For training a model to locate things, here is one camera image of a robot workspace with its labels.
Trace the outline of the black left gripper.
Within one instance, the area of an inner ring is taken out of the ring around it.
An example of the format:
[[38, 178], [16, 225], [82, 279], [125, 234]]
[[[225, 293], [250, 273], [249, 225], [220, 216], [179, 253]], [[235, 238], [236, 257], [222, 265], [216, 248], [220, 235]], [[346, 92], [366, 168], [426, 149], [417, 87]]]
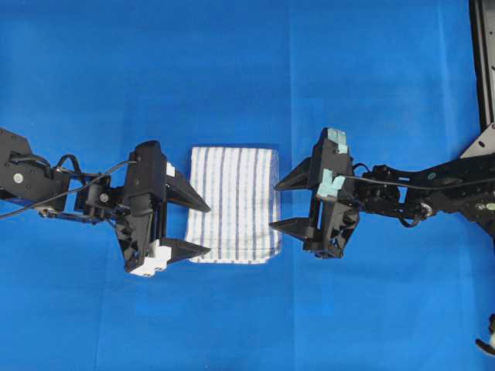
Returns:
[[129, 159], [123, 188], [128, 211], [116, 219], [125, 270], [152, 277], [177, 261], [208, 254], [208, 247], [166, 237], [167, 201], [200, 212], [209, 212], [210, 207], [181, 172], [167, 175], [167, 160], [160, 144], [141, 143]]

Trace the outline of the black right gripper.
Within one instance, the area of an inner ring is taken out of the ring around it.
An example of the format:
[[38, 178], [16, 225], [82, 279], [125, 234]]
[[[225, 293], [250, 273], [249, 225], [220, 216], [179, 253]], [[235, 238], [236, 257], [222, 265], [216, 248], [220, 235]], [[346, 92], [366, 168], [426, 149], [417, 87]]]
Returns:
[[311, 158], [305, 158], [280, 180], [275, 190], [312, 190], [309, 218], [295, 217], [269, 223], [280, 233], [305, 243], [316, 257], [331, 259], [343, 257], [347, 242], [360, 222], [359, 208], [355, 200], [353, 158], [343, 131], [324, 128], [312, 150]]

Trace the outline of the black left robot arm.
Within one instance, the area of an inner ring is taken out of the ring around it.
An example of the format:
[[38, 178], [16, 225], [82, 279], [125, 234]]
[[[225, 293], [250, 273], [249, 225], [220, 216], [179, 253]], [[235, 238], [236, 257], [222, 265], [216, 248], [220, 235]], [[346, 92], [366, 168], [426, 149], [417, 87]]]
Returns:
[[157, 141], [136, 146], [128, 160], [104, 173], [86, 173], [74, 155], [51, 165], [32, 152], [25, 137], [2, 129], [1, 199], [41, 217], [109, 223], [129, 274], [151, 277], [177, 261], [210, 252], [166, 236], [168, 204], [202, 213], [210, 207], [168, 162]]

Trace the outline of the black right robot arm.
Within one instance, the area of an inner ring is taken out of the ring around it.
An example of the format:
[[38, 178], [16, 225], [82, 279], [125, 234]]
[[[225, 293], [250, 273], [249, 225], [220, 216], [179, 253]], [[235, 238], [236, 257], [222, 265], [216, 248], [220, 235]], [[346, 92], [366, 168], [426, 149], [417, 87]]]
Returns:
[[303, 243], [320, 259], [341, 258], [361, 213], [395, 218], [406, 228], [438, 212], [460, 213], [494, 235], [494, 126], [490, 125], [457, 159], [417, 172], [387, 165], [355, 171], [345, 132], [322, 130], [310, 157], [276, 190], [308, 189], [309, 215], [272, 222], [273, 230]]

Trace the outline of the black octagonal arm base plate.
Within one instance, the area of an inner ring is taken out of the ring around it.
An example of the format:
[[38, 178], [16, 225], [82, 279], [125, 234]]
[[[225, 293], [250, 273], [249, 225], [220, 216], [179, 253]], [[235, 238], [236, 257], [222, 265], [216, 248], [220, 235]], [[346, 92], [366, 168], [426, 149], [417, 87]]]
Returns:
[[495, 152], [495, 124], [489, 124], [486, 130], [477, 137], [460, 155], [460, 158], [472, 158], [481, 155], [492, 155]]

